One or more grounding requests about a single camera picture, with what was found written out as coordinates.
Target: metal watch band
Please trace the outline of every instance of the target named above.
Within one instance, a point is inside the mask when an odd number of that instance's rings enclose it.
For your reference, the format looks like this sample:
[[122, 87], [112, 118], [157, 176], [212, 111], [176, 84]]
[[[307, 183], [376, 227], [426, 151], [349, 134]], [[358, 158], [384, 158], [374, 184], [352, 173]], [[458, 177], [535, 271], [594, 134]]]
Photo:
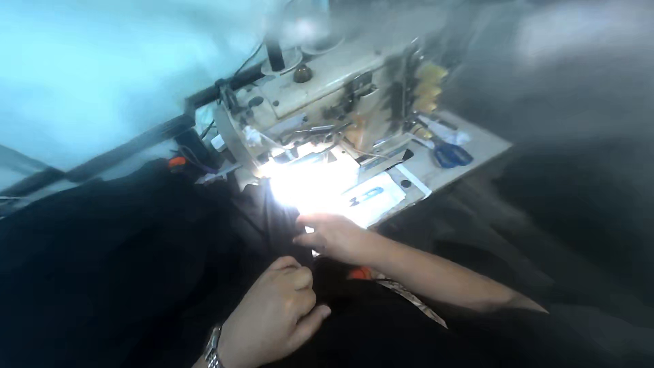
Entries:
[[218, 339], [220, 338], [221, 325], [213, 328], [209, 335], [209, 342], [205, 348], [204, 359], [209, 368], [224, 368], [218, 357]]

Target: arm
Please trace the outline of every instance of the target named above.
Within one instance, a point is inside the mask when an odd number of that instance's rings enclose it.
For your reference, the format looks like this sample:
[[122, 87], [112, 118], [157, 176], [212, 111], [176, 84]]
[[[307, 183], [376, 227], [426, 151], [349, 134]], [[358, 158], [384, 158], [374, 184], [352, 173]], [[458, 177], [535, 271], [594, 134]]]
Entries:
[[338, 261], [370, 266], [434, 301], [489, 312], [526, 308], [546, 312], [524, 295], [444, 258], [366, 231], [335, 215], [309, 215], [298, 223], [315, 232], [295, 239]]
[[[331, 310], [316, 305], [313, 275], [293, 257], [277, 259], [222, 324], [224, 368], [255, 368], [282, 359], [313, 336]], [[200, 357], [193, 368], [207, 368]]]

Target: right hand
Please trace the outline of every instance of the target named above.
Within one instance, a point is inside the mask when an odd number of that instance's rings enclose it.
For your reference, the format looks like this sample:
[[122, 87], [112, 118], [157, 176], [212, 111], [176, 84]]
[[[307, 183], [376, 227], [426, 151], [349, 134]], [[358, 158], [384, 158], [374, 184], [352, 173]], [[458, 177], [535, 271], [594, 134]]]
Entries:
[[313, 276], [293, 257], [281, 257], [257, 279], [223, 323], [218, 356], [226, 368], [255, 368], [307, 342], [329, 316], [315, 306]]
[[297, 223], [301, 227], [313, 228], [314, 232], [295, 237], [293, 243], [350, 265], [370, 265], [380, 254], [379, 246], [386, 240], [339, 215], [303, 215], [298, 217]]

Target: sewing machine light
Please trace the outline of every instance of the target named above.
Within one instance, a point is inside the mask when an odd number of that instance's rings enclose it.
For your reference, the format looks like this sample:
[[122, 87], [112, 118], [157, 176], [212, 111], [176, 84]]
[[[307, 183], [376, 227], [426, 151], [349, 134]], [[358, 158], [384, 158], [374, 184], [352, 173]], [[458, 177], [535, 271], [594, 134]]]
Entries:
[[297, 164], [266, 162], [261, 171], [270, 178], [275, 199], [285, 206], [296, 207], [301, 214], [341, 213], [346, 206], [341, 194], [356, 185], [359, 167], [339, 147], [331, 152], [336, 157], [331, 162], [324, 159]]

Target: fingernail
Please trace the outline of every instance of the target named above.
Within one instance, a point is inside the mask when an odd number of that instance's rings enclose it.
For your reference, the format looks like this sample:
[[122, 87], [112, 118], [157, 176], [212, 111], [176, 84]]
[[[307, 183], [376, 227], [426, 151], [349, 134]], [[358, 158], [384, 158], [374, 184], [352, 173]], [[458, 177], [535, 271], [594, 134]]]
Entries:
[[329, 315], [332, 313], [332, 309], [326, 305], [322, 306], [322, 316], [323, 318], [329, 317]]

